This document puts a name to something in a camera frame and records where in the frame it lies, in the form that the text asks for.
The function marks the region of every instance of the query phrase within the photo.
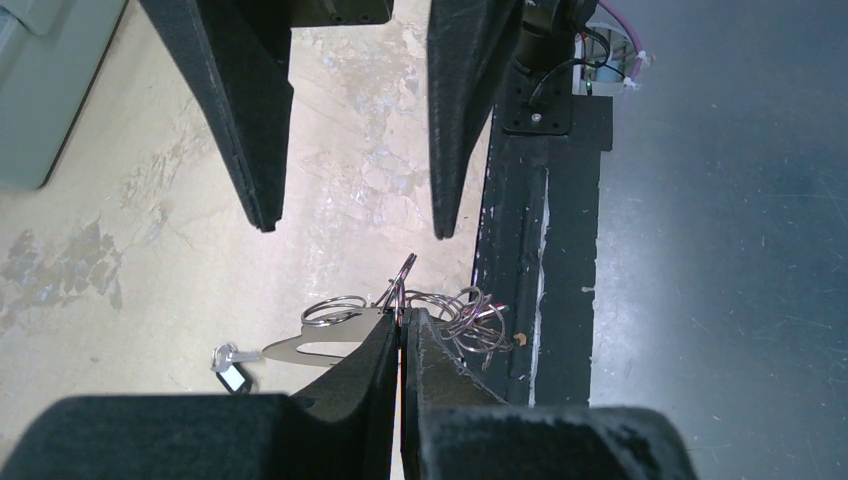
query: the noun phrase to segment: bunch of key rings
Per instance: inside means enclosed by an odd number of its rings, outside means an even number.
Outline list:
[[[425,307],[438,327],[442,340],[453,343],[457,354],[465,362],[465,352],[485,354],[482,368],[486,370],[496,352],[512,350],[506,336],[504,305],[492,303],[492,296],[477,287],[464,288],[459,295],[443,295],[406,289],[406,277],[415,260],[410,254],[389,287],[371,304],[371,307],[393,309],[395,321],[400,324],[404,308]],[[326,327],[344,322],[351,312],[366,308],[368,301],[358,295],[334,297],[307,308],[300,316],[303,325]]]

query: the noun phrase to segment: floor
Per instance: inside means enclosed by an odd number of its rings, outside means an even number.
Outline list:
[[[60,398],[224,393],[213,347],[299,333],[339,294],[470,282],[485,148],[456,237],[435,240],[427,178],[428,2],[391,24],[295,33],[286,205],[273,234],[245,219],[201,112],[131,0],[52,179],[0,192],[0,461]],[[487,138],[481,139],[485,145]],[[265,361],[263,392],[323,372]]]

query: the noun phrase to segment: scratched surface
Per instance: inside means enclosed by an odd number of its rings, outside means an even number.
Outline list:
[[[658,62],[602,160],[591,403],[704,479],[848,478],[848,5],[615,3]]]
[[[427,2],[391,24],[295,33],[286,206],[247,222],[201,112],[134,0],[55,175],[0,192],[0,462],[73,394],[224,392],[212,348],[299,333],[300,312],[410,284],[470,282],[485,146],[457,237],[437,242],[427,184]],[[323,370],[247,367],[261,391]]]

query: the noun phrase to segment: purple cable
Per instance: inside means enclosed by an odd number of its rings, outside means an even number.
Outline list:
[[[623,28],[624,32],[627,33],[627,36],[630,37],[630,41],[633,42],[633,48],[636,49],[636,55],[639,55],[639,52],[642,51],[642,41],[639,40],[639,35],[636,34],[636,29],[633,28],[633,25],[624,18],[624,15],[622,15],[617,8],[610,5],[608,0],[599,0],[598,5],[606,10],[607,13],[612,15],[612,18],[614,18],[616,22],[621,24],[621,28]],[[635,81],[636,77],[639,75],[639,70],[641,69],[642,59],[637,56],[636,63],[633,64],[633,71],[630,72],[630,80]]]

